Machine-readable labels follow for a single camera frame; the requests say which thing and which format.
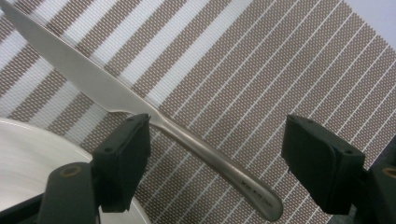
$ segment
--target knife blade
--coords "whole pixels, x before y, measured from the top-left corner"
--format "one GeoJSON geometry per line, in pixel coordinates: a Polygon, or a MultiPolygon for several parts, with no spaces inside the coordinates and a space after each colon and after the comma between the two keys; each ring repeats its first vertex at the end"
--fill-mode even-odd
{"type": "Polygon", "coordinates": [[[108,72],[7,1],[0,0],[0,7],[7,19],[42,57],[103,109],[109,112],[149,114],[152,126],[176,140],[218,172],[245,196],[247,202],[256,208],[263,218],[276,221],[281,217],[283,203],[279,197],[242,165],[177,125],[108,72]]]}

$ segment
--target striped placemat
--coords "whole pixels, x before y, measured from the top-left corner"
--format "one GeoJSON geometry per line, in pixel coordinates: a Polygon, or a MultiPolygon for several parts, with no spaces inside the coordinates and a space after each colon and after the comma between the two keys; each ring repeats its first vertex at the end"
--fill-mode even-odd
{"type": "MultiPolygon", "coordinates": [[[[280,157],[285,118],[314,119],[366,154],[395,134],[396,54],[338,0],[22,0],[16,6],[268,183],[279,223],[325,223],[280,157]]],[[[92,151],[109,114],[0,12],[0,116],[92,151]]],[[[152,130],[136,198],[154,223],[262,223],[224,180],[152,130]]]]}

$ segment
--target knife handle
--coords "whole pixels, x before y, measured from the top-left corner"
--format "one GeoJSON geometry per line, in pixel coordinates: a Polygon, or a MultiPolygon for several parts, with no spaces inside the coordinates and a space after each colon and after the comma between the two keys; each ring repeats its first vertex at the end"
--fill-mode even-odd
{"type": "Polygon", "coordinates": [[[218,172],[245,196],[262,217],[277,221],[282,216],[283,203],[279,197],[243,166],[170,119],[163,118],[163,122],[155,126],[218,172]]]}

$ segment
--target white plate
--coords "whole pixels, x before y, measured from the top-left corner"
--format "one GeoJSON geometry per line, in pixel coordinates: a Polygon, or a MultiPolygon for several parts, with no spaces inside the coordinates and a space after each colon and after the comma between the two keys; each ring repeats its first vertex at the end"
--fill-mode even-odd
{"type": "MultiPolygon", "coordinates": [[[[28,124],[0,118],[0,211],[42,192],[54,169],[91,154],[62,137],[28,124]]],[[[150,223],[133,198],[125,213],[101,213],[102,223],[150,223]]]]}

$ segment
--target knife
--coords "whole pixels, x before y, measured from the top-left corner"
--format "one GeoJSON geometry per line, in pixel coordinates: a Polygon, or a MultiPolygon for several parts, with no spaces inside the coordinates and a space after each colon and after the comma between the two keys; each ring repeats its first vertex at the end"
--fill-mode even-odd
{"type": "Polygon", "coordinates": [[[6,0],[0,0],[0,7],[7,19],[42,57],[103,109],[109,112],[149,114],[150,125],[176,140],[218,172],[245,196],[247,202],[256,208],[263,218],[276,221],[281,217],[283,203],[279,197],[243,166],[167,118],[108,72],[6,0]]]}

